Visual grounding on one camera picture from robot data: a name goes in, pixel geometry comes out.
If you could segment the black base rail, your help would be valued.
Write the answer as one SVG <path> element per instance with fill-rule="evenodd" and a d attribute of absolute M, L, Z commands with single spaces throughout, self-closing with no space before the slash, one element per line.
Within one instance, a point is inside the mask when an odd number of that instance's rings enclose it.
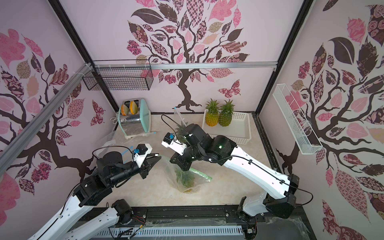
<path fill-rule="evenodd" d="M 237 205 L 216 206 L 172 206 L 133 207 L 132 220 L 128 224 L 117 223 L 111 228 L 138 227 L 198 227 L 198 226 L 241 226 L 243 236 L 218 237 L 162 237 L 138 238 L 136 240 L 315 240 L 313 228 L 303 208 L 293 211 L 290 217 L 282 219 L 270 213 L 242 219 L 237 214 Z M 74 230 L 104 212 L 106 207 L 94 208 L 72 227 Z"/>

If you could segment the pineapple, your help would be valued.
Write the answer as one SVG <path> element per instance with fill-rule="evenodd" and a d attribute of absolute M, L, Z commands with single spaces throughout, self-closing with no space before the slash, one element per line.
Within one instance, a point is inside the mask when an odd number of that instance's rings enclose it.
<path fill-rule="evenodd" d="M 228 127 L 233 119 L 234 106 L 232 100 L 225 101 L 225 104 L 220 107 L 219 125 Z"/>
<path fill-rule="evenodd" d="M 207 102 L 206 106 L 206 117 L 205 121 L 206 124 L 210 127 L 214 127 L 219 122 L 219 106 L 218 106 L 217 100 L 211 99 L 209 102 Z"/>
<path fill-rule="evenodd" d="M 175 170 L 177 186 L 189 189 L 195 186 L 195 175 L 190 171 Z"/>
<path fill-rule="evenodd" d="M 180 143 L 182 144 L 186 144 L 187 143 L 187 140 L 186 140 L 186 137 L 189 135 L 189 131 L 187 130 L 187 126 L 182 126 L 182 127 L 178 127 L 176 128 L 176 135 L 177 135 L 177 139 Z"/>

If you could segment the mint green toaster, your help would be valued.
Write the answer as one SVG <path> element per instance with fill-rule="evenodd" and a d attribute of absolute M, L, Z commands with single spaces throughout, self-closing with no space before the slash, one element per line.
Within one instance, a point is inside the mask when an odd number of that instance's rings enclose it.
<path fill-rule="evenodd" d="M 117 120 L 126 139 L 151 132 L 151 111 L 143 98 L 123 101 Z"/>

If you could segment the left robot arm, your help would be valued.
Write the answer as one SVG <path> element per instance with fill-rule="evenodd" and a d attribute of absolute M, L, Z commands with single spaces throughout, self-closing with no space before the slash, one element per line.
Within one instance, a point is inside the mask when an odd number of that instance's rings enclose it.
<path fill-rule="evenodd" d="M 99 231 L 117 223 L 128 224 L 133 210 L 126 200 L 117 200 L 97 217 L 72 229 L 85 214 L 96 207 L 113 188 L 121 187 L 135 175 L 145 179 L 154 165 L 162 158 L 159 154 L 138 156 L 141 165 L 123 162 L 119 152 L 109 152 L 97 160 L 97 168 L 70 192 L 63 207 L 34 235 L 32 240 L 88 240 Z"/>

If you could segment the back right zip bag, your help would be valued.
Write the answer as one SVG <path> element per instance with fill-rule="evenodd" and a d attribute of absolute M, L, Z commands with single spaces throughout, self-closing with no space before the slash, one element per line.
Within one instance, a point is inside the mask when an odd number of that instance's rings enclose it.
<path fill-rule="evenodd" d="M 177 110 L 177 108 L 174 108 L 173 119 L 176 122 L 177 128 L 182 126 L 188 126 L 188 122 L 185 120 L 183 115 Z"/>

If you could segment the aluminium rail back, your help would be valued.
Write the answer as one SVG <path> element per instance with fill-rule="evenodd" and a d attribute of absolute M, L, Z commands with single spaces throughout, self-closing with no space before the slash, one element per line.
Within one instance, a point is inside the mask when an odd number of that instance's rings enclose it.
<path fill-rule="evenodd" d="M 107 64 L 95 65 L 95 68 L 151 68 L 152 70 L 178 69 L 233 69 L 233 68 L 276 68 L 278 62 L 238 62 L 238 63 L 179 63 L 179 64 Z"/>

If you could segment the white plastic basket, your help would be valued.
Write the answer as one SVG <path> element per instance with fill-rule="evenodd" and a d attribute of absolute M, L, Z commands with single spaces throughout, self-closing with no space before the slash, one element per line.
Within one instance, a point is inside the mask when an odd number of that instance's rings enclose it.
<path fill-rule="evenodd" d="M 249 113 L 234 112 L 233 119 L 227 127 L 222 127 L 219 124 L 213 127 L 208 126 L 205 120 L 207 113 L 208 110 L 205 110 L 202 129 L 212 138 L 222 135 L 238 145 L 246 145 L 252 139 Z"/>

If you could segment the white vent strip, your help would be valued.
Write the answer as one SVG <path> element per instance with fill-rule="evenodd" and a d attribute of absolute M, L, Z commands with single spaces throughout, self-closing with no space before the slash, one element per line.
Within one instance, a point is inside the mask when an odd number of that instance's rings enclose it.
<path fill-rule="evenodd" d="M 133 239 L 165 237 L 218 237 L 243 236 L 241 226 L 198 226 L 198 227 L 138 227 L 105 229 L 93 236 L 94 239 Z"/>

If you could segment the aluminium rail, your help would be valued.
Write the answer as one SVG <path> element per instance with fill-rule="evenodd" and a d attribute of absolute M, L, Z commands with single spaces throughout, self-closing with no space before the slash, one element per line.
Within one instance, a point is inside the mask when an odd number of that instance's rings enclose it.
<path fill-rule="evenodd" d="M 107 64 L 95 65 L 95 68 L 151 68 L 152 70 L 178 69 L 233 69 L 233 68 L 276 68 L 278 62 L 238 62 L 238 63 L 179 63 L 179 64 Z"/>
<path fill-rule="evenodd" d="M 72 75 L 68 82 L 52 97 L 43 109 L 27 124 L 23 131 L 6 147 L 1 154 L 1 175 L 6 172 L 8 167 L 20 155 L 28 143 L 40 131 L 43 125 L 53 116 L 58 107 L 65 101 L 70 93 L 82 80 L 82 75 L 91 70 L 91 64 L 84 64 L 77 72 Z"/>

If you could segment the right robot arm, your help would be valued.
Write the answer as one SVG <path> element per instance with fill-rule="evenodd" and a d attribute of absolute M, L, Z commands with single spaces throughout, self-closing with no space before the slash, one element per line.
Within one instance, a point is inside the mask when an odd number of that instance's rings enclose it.
<path fill-rule="evenodd" d="M 234 170 L 260 186 L 262 193 L 242 198 L 237 210 L 242 219 L 264 213 L 287 219 L 297 206 L 298 176 L 272 170 L 225 136 L 211 137 L 199 125 L 190 124 L 179 134 L 167 133 L 162 145 L 175 152 L 170 162 L 183 171 L 188 171 L 194 161 L 205 161 Z"/>

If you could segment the aluminium rail left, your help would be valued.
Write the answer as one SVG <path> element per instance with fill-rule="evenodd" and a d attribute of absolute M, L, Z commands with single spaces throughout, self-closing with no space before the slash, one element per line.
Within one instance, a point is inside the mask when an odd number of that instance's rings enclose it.
<path fill-rule="evenodd" d="M 77 72 L 72 75 L 68 82 L 52 97 L 43 109 L 27 124 L 23 131 L 6 147 L 1 154 L 1 175 L 6 172 L 8 167 L 20 155 L 28 143 L 40 131 L 43 125 L 53 116 L 58 107 L 65 101 L 70 93 L 82 80 L 82 75 L 91 70 L 91 64 L 84 64 Z"/>

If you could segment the green-zip bag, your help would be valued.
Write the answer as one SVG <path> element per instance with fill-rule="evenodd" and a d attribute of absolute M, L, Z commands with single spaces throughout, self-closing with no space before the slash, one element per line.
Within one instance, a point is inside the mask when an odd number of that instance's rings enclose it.
<path fill-rule="evenodd" d="M 165 168 L 164 173 L 170 186 L 184 194 L 197 193 L 201 186 L 212 181 L 212 177 L 196 169 L 183 171 L 178 165 L 172 164 L 170 158 L 161 155 Z"/>

